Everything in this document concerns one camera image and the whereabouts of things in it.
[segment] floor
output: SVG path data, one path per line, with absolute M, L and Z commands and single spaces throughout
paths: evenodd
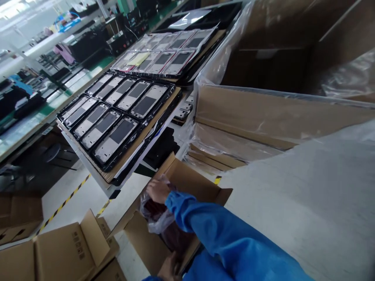
M 374 280 L 373 132 L 375 122 L 347 128 L 283 155 L 226 172 L 219 186 L 234 191 L 225 207 L 296 258 L 315 280 Z M 53 215 L 88 175 L 79 161 L 75 167 L 78 171 L 68 171 L 43 197 L 45 218 Z M 215 178 L 200 172 L 210 180 Z M 133 174 L 110 202 L 102 213 L 110 228 L 148 180 Z M 106 202 L 90 177 L 42 233 L 81 221 L 89 208 L 97 214 Z M 127 237 L 123 233 L 115 237 L 120 245 L 118 261 L 127 280 L 148 276 Z

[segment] cardboard box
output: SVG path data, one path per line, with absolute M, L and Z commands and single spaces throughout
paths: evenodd
M 35 280 L 34 245 L 32 241 L 0 251 L 0 280 Z
M 325 71 L 375 47 L 373 2 L 354 2 L 255 1 L 201 71 L 215 85 L 198 85 L 195 121 L 288 150 L 375 118 L 373 104 L 310 95 Z
M 29 237 L 42 222 L 38 195 L 0 193 L 0 245 Z
M 194 137 L 188 155 L 190 163 L 213 174 L 245 166 L 247 163 L 273 157 L 283 151 L 253 142 L 200 123 L 195 123 Z
M 221 189 L 176 159 L 173 153 L 156 172 L 154 178 L 159 178 L 162 174 L 165 174 L 179 191 L 192 194 L 201 202 L 215 202 L 224 206 L 232 193 L 232 189 Z M 126 211 L 112 230 L 111 235 L 124 231 L 150 274 L 157 275 L 170 251 L 157 234 L 149 233 L 146 219 L 137 211 L 141 201 L 140 197 L 141 195 Z M 181 271 L 186 267 L 199 246 L 200 241 L 195 236 L 182 257 Z
M 85 280 L 104 268 L 119 247 L 106 240 L 89 210 L 82 222 L 38 235 L 35 238 L 38 280 Z
M 99 275 L 95 281 L 126 281 L 117 259 L 114 259 Z
M 180 93 L 181 88 L 176 87 L 173 94 L 167 99 L 165 104 L 161 107 L 161 109 L 157 112 L 157 114 L 154 116 L 154 118 L 148 123 L 147 127 L 143 129 L 139 137 L 134 141 L 132 146 L 127 150 L 127 152 L 124 154 L 124 156 L 121 158 L 121 160 L 116 164 L 116 166 L 110 171 L 110 172 L 103 172 L 94 162 L 94 160 L 91 159 L 91 157 L 85 152 L 85 150 L 81 147 L 81 145 L 75 140 L 74 136 L 68 131 L 68 129 L 59 121 L 56 120 L 58 125 L 62 128 L 62 130 L 69 136 L 69 138 L 72 139 L 72 141 L 76 144 L 78 149 L 85 155 L 85 157 L 90 161 L 90 163 L 93 165 L 93 167 L 100 173 L 100 175 L 103 177 L 103 179 L 110 183 L 111 180 L 114 178 L 114 176 L 117 174 L 117 172 L 122 168 L 122 166 L 126 163 L 126 161 L 129 159 L 129 157 L 134 153 L 134 151 L 138 148 L 138 146 L 142 143 L 142 141 L 145 139 L 145 137 L 148 135 L 148 133 L 151 131 L 153 126 L 155 125 L 156 121 L 163 115 L 163 113 L 166 111 L 168 106 L 172 103 L 172 101 L 177 97 L 177 95 Z
M 100 263 L 99 266 L 96 266 L 94 270 L 89 274 L 87 280 L 92 280 L 95 276 L 116 256 L 118 251 L 120 250 L 120 246 L 118 245 L 116 239 L 114 237 L 109 237 L 111 230 L 109 229 L 105 219 L 103 217 L 96 218 L 96 221 L 100 227 L 100 230 L 103 233 L 103 236 L 107 239 L 107 243 L 109 245 L 109 252 Z

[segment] person's arm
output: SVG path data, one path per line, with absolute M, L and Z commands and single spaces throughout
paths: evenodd
M 157 276 L 149 276 L 149 277 L 143 279 L 142 281 L 163 281 L 163 279 L 161 279 Z
M 276 279 L 290 279 L 291 275 L 310 279 L 296 260 L 224 207 L 174 191 L 165 205 L 174 213 L 178 226 L 194 232 L 209 254 L 219 255 L 226 271 L 236 279 L 242 275 L 263 279 L 269 274 L 277 274 Z

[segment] plastic wrap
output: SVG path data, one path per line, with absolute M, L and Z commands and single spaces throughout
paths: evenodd
M 195 119 L 189 116 L 179 136 L 188 143 L 187 154 L 191 152 L 189 145 L 194 144 L 202 154 L 229 155 L 249 163 L 375 118 L 372 103 L 220 85 L 230 55 L 245 34 L 253 3 L 245 6 L 231 32 L 195 80 Z M 369 52 L 349 67 L 341 68 L 341 76 L 348 69 L 358 72 L 355 81 L 350 81 L 351 75 L 344 77 L 347 88 L 357 90 L 358 94 L 372 91 L 366 84 L 370 81 L 373 60 L 373 52 Z M 207 125 L 205 137 L 200 130 L 202 123 Z M 185 160 L 189 162 L 191 155 L 185 156 Z
M 328 70 L 321 80 L 323 94 L 332 98 L 350 98 L 375 93 L 375 48 L 358 58 Z
M 177 190 L 165 175 L 159 180 L 167 184 L 171 190 Z M 153 202 L 145 192 L 141 195 L 139 212 L 147 219 L 150 233 L 159 234 L 172 252 L 176 251 L 178 254 L 185 252 L 194 234 L 182 231 L 175 222 L 174 214 L 164 204 Z
M 160 181 L 167 184 L 171 190 L 176 190 L 165 175 L 161 176 Z M 153 202 L 147 192 L 141 195 L 139 212 L 147 219 L 150 233 L 161 234 L 175 221 L 173 213 L 164 204 Z

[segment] workbench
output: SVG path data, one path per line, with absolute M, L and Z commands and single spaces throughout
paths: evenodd
M 150 32 L 157 28 L 164 19 L 172 15 L 179 7 L 184 5 L 188 0 L 173 1 L 164 7 L 153 18 L 149 19 Z M 46 47 L 51 48 L 58 42 L 68 38 L 79 28 L 97 17 L 100 11 L 96 11 L 90 16 L 82 18 L 81 22 L 73 26 L 65 33 L 54 34 L 40 42 L 37 46 L 25 53 L 26 56 L 35 57 L 42 54 Z M 17 72 L 23 66 L 23 58 L 18 57 L 7 66 L 13 72 Z M 47 99 L 47 103 L 39 110 L 20 120 L 13 127 L 0 136 L 0 172 L 2 167 L 6 167 L 14 159 L 21 155 L 28 147 L 35 143 L 40 136 L 48 133 L 52 123 L 55 122 L 56 114 L 77 97 L 85 88 L 93 83 L 100 75 L 107 71 L 115 62 L 112 57 L 104 58 L 92 69 L 83 69 L 76 74 L 71 80 L 65 83 L 67 91 L 57 90 Z M 0 73 L 5 73 L 5 69 L 0 69 Z

